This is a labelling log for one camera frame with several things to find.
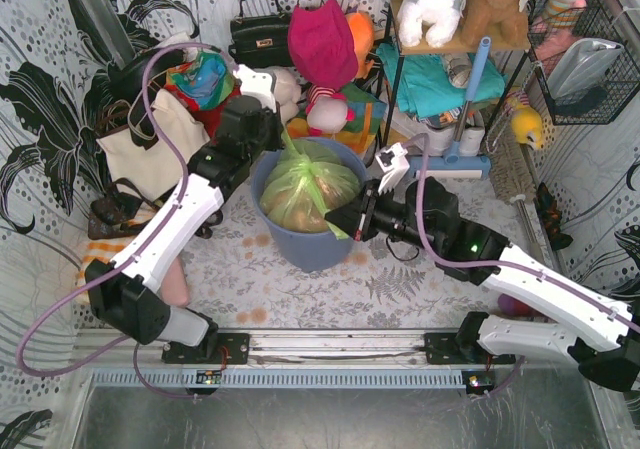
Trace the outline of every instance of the striped cloth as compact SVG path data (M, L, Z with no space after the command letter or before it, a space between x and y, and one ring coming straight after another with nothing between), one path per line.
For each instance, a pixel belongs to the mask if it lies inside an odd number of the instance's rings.
M548 0L542 18L551 27L572 28L580 19L582 11L574 8L572 2Z
M336 93L333 89L328 87L311 86L307 91L307 99L309 105L313 105L321 97L331 97Z
M507 104L504 106L504 110L507 115L510 115L516 109L522 106L530 106L529 96L523 90L517 90L510 92L507 96Z

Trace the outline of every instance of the black mounting bracket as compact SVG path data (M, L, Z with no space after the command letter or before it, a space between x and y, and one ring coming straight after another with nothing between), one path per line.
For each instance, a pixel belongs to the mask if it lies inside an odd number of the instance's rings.
M424 335L424 351L427 362L437 366L449 364L487 364L502 366L515 364L516 356L493 356L486 351L463 351L456 342L455 332L429 332Z
M210 355L201 348L189 347L179 342L165 344L162 351L162 362L165 364L210 364L223 365L226 356L227 366L245 365L249 360L249 342L251 337L246 333L216 333L215 350Z

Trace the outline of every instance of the pink hat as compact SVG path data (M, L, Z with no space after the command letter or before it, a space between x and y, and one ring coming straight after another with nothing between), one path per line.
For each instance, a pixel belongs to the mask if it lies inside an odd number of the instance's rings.
M296 69L312 84L338 91L358 72L353 36L336 0L311 11L296 6L288 43Z

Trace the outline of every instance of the white bag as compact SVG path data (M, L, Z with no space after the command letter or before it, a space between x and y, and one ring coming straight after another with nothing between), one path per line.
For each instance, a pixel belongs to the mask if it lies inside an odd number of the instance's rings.
M167 90L160 89L151 106L160 128L186 162L209 142L202 123L195 121ZM111 179L129 179L143 196L152 201L175 186L182 176L178 160L161 140L149 149L138 147L131 141L129 130L124 128L98 139L98 144L107 155ZM118 190L135 195L125 186L118 185Z

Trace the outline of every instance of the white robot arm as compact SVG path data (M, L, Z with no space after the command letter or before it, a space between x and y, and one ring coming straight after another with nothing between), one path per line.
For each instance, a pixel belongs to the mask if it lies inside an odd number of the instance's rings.
M182 199L184 181L129 246L109 264L94 260L86 270L90 281L124 266L120 274L89 292L91 310L141 344L176 342L199 348L204 359L216 349L215 322L189 309L168 306L157 292L171 262L249 176L253 161L263 151L281 147L282 126L271 92L272 77L247 68L241 76L243 95L227 103L215 140L189 160ZM170 211L173 215L167 219Z
M379 187L380 181L368 181L354 201L325 218L354 239L366 241L384 232L392 240L422 247L416 224L417 182L407 189L404 203L394 201L392 191L379 194ZM457 197L435 179L428 178L425 187L429 197L422 208L424 226L441 258L515 263L543 276L503 265L460 269L436 262L436 266L458 280L508 294L555 321L512 321L471 312L455 337L459 354L468 356L469 362L486 360L487 354L554 360L577 365L585 377L610 389L625 391L635 386L640 335L624 321L637 324L640 309L580 286L546 268L501 234L460 217ZM575 293L547 278L567 284Z

